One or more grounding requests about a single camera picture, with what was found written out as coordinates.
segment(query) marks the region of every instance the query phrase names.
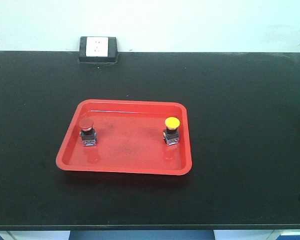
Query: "power socket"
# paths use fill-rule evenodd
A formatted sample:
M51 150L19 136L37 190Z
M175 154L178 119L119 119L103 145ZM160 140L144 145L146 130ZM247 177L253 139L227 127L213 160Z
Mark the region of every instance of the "power socket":
M80 63L98 64L117 61L118 47L115 37L82 36L80 38Z
M88 36L86 38L85 55L87 57L108 57L109 38Z

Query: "tray rim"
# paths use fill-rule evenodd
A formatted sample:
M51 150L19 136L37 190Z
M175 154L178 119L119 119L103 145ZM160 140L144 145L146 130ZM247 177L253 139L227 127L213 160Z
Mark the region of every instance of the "tray rim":
M65 164L63 156L65 150L71 138L71 133L76 126L76 120L78 119L80 112L85 104L125 104L125 105L151 105L151 106L175 106L181 109L182 114L182 126L183 126L183 137L184 137L184 151L185 151L185 166L182 169L172 170L172 169L155 169L155 168L142 168L142 171L135 171L135 168L130 167L120 167L120 171L109 170L107 167L98 167L98 170L92 169L91 166L82 166L78 169L78 165L68 165ZM188 173L192 168L192 157L191 157L191 145L189 136L189 126L188 126L188 116L187 109L181 103L178 102L165 102L165 101L136 101L136 100L110 100L110 99L87 99L78 104L74 115L71 119L69 127L66 131L58 154L56 156L56 165L58 168L64 171L87 171L87 172L109 172L109 173L134 173L134 174L157 174L157 175L184 175Z

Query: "black object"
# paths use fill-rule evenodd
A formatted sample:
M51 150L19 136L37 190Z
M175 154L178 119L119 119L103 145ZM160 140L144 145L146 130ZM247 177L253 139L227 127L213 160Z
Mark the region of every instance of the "black object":
M177 129L175 130L170 130L170 129L164 129L163 132L165 133L165 137L166 139L168 140L171 140L171 139L176 139L179 137L179 131Z
M0 51L0 230L300 229L300 53L119 57L96 68L78 64L78 52ZM60 170L57 153L86 99L183 104L191 171Z
M84 140L95 140L95 133L96 130L94 128L90 129L89 131L80 131L80 136L82 138L82 141Z
M118 61L117 39L108 37L108 56L86 56L87 37L80 38L79 62L88 64L116 63Z

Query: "white wall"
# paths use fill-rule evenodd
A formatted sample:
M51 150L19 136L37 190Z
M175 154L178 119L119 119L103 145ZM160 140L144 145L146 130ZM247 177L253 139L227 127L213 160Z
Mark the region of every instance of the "white wall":
M300 52L300 0L0 0L0 50Z

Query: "black countertop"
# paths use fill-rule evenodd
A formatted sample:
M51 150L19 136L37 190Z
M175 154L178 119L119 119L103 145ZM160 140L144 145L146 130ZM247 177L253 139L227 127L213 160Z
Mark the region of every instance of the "black countertop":
M86 99L178 102L183 176L62 171ZM300 53L0 51L0 230L300 229Z

